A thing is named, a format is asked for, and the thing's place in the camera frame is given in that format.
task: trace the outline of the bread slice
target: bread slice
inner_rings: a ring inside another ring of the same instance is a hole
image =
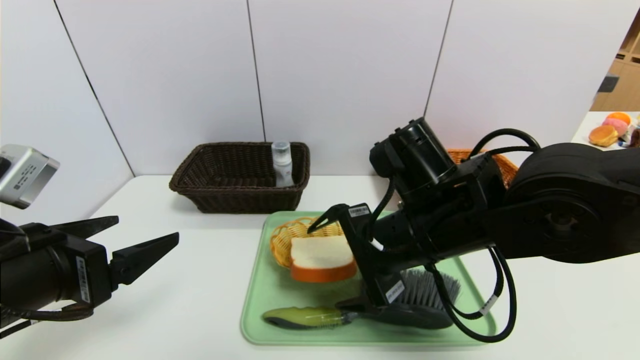
[[[291,277],[302,282],[349,279],[358,270],[344,236],[291,239]]]

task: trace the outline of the white table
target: white table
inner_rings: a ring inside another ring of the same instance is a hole
[[[595,146],[592,143],[589,143],[589,134],[591,133],[591,130],[602,125],[602,122],[607,118],[607,115],[612,112],[613,111],[589,111],[584,117],[584,120],[580,123],[580,126],[578,127],[578,130],[576,130],[571,142],[583,143],[603,151],[624,149],[623,147],[620,147],[617,142],[609,147]],[[628,113],[633,119],[637,119],[640,115],[640,111],[625,111],[625,113]]]
[[[95,216],[120,224],[92,238],[108,251],[174,231],[180,244],[86,320],[40,323],[0,342],[2,360],[114,359],[639,359],[640,255],[586,265],[516,259],[518,321],[505,341],[472,348],[259,347],[239,321],[266,215],[205,215],[168,189],[169,176],[127,183]],[[367,176],[313,176],[299,210],[377,204],[386,184]],[[487,296],[495,280],[483,252],[465,256]],[[494,307],[499,327],[506,299]]]

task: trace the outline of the plastic bottle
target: plastic bottle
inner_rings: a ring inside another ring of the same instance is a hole
[[[293,186],[291,177],[291,145],[289,142],[274,142],[271,144],[273,170],[276,172],[276,187]]]

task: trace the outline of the dish brush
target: dish brush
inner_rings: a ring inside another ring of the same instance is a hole
[[[417,268],[401,272],[402,295],[380,314],[341,311],[331,307],[284,307],[265,312],[262,318],[285,329],[324,329],[347,325],[357,318],[369,318],[394,325],[421,329],[444,329],[453,324],[444,310],[433,274]],[[452,302],[460,294],[460,282],[442,274]]]

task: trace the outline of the white wall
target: white wall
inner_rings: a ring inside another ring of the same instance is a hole
[[[51,0],[2,3],[1,143],[30,145],[61,167],[16,224],[88,217],[132,178]]]
[[[569,142],[639,6],[454,0],[427,120],[448,147],[473,147],[499,127],[528,131],[541,145]]]
[[[245,0],[58,0],[136,175],[196,145],[264,141]]]
[[[369,174],[369,150],[422,116],[451,0],[249,0],[266,138],[312,174]]]
[[[499,127],[569,141],[640,5],[454,0],[436,70],[451,0],[58,2],[136,175],[263,139],[248,10],[266,140],[307,142],[313,174],[367,174],[427,99],[447,147]]]

